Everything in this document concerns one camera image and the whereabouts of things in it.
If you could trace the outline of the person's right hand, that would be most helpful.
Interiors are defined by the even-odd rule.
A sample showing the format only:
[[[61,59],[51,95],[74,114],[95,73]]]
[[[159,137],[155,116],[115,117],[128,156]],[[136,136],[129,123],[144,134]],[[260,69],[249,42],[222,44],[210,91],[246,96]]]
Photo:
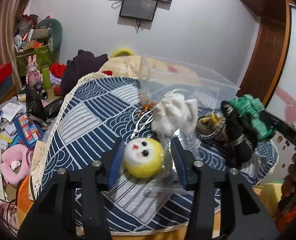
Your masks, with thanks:
[[[296,190],[296,153],[292,157],[293,163],[288,167],[288,175],[285,177],[283,185],[281,187],[281,193],[283,197],[288,197]]]

